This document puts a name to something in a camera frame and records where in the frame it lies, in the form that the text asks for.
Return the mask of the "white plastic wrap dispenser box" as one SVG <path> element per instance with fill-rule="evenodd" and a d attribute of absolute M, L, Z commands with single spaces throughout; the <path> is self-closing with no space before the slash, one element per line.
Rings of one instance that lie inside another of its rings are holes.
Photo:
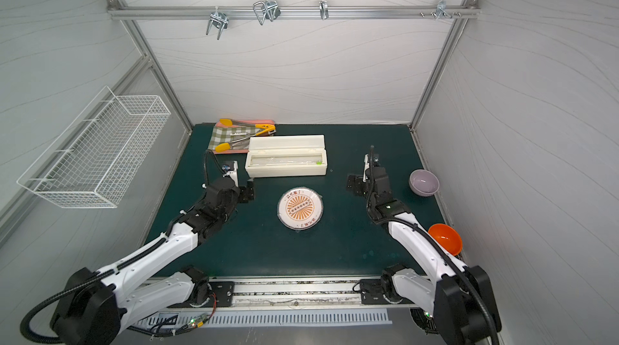
<path fill-rule="evenodd" d="M 324 135 L 287 135 L 250 140 L 245 170 L 251 178 L 313 177 L 327 166 Z"/>

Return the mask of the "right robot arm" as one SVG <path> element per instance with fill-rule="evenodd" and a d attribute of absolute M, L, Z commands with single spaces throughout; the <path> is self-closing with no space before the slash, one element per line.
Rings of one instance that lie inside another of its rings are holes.
<path fill-rule="evenodd" d="M 393 196 L 377 158 L 368 156 L 362 174 L 348 177 L 347 188 L 365 199 L 369 219 L 398 241 L 424 272 L 419 275 L 403 266 L 386 269 L 385 298 L 412 301 L 447 344 L 498 344 L 501 317 L 487 272 L 453 256 L 418 223 L 409 207 Z"/>

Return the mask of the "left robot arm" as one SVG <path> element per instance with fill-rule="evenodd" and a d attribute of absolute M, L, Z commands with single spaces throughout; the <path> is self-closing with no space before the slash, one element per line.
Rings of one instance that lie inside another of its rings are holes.
<path fill-rule="evenodd" d="M 180 256 L 219 232 L 240 203 L 255 197 L 254 183 L 238 186 L 217 179 L 188 211 L 143 248 L 95 272 L 73 274 L 51 318 L 50 327 L 64 344 L 110 344 L 118 334 L 172 305 L 206 301 L 206 274 L 192 266 L 151 285 L 145 282 Z"/>

